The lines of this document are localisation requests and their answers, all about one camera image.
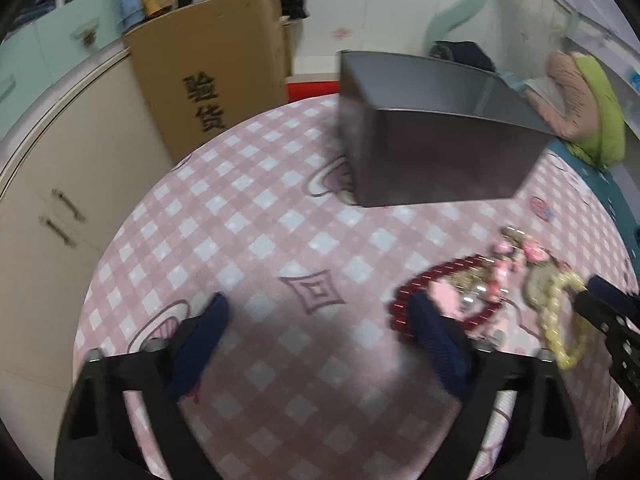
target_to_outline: pink flower charm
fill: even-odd
[[[495,254],[509,254],[511,252],[511,244],[504,238],[494,244]]]
[[[482,295],[482,299],[489,303],[498,303],[500,301],[500,283],[491,280],[486,283],[486,292]]]
[[[509,288],[509,268],[510,260],[496,260],[492,269],[494,280],[500,284],[500,288]]]
[[[444,279],[432,280],[428,286],[428,297],[436,304],[440,314],[462,321],[460,295]]]
[[[551,258],[549,253],[545,251],[545,248],[540,245],[540,242],[530,236],[526,236],[522,241],[522,250],[524,251],[527,261],[532,264],[547,262]]]

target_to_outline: pink bead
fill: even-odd
[[[500,284],[500,288],[509,288],[510,267],[510,260],[497,260],[494,263],[492,275],[494,280]]]
[[[500,240],[494,244],[495,254],[509,254],[511,250],[511,244],[507,240]]]
[[[513,256],[511,257],[511,260],[512,260],[511,270],[514,273],[517,274],[524,270],[524,267],[527,263],[527,259],[524,253],[522,252],[522,249],[516,249],[515,252],[513,253]]]
[[[482,295],[482,299],[489,303],[497,303],[500,300],[500,283],[491,280],[486,284],[486,292]]]
[[[546,262],[550,258],[549,253],[540,245],[540,242],[528,236],[522,241],[522,250],[527,261],[532,264]]]

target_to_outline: gold chain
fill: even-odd
[[[574,312],[572,325],[575,344],[571,354],[562,345],[558,315],[562,305],[562,292],[567,287],[574,288],[577,292],[585,290],[580,276],[572,270],[555,275],[549,286],[546,306],[540,313],[539,318],[542,333],[545,335],[550,350],[555,354],[556,362],[561,370],[567,370],[577,364],[587,347],[588,339],[592,332],[590,323]]]

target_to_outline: red beads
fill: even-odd
[[[404,316],[404,303],[396,300],[389,306],[389,313],[393,316]]]
[[[389,322],[389,326],[393,330],[398,330],[399,332],[404,332],[405,327],[407,326],[407,318],[406,316],[394,316],[391,318]]]
[[[450,276],[453,273],[466,270],[471,267],[477,267],[484,263],[485,257],[481,254],[474,254],[466,258],[459,258],[451,262],[446,262],[439,266],[431,267],[431,269],[418,274],[403,286],[398,288],[396,297],[389,304],[389,313],[393,316],[389,321],[389,326],[401,333],[401,337],[406,342],[415,342],[415,335],[409,327],[408,317],[406,316],[406,302],[409,297],[418,290],[426,288],[431,280],[437,280],[443,276]],[[462,322],[462,328],[469,332],[476,327],[483,325],[503,306],[503,303],[488,303],[482,312],[473,314]]]

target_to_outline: metal cabinet handle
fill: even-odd
[[[53,195],[54,198],[57,198],[58,200],[60,200],[60,202],[62,202],[69,209],[71,209],[71,212],[74,214],[74,220],[77,220],[79,222],[84,222],[86,220],[86,218],[80,212],[80,210],[76,206],[74,206],[74,203],[71,202],[71,200],[69,200],[69,197],[65,195],[62,191],[60,191],[57,187],[51,190],[51,194]]]
[[[41,216],[40,223],[44,225],[44,227],[48,227],[49,229],[51,229],[53,232],[55,232],[55,234],[62,238],[62,241],[66,246],[69,246],[71,248],[74,248],[76,246],[76,243],[62,229],[55,225],[51,221],[51,218],[49,218],[48,216]]]
[[[15,76],[11,74],[0,82],[0,102],[4,100],[15,88]]]
[[[74,40],[81,40],[82,44],[89,48],[95,43],[95,38],[98,31],[98,26],[100,25],[100,20],[95,18],[90,22],[85,23],[84,25],[80,25],[80,27],[76,28],[71,33],[71,37]]]

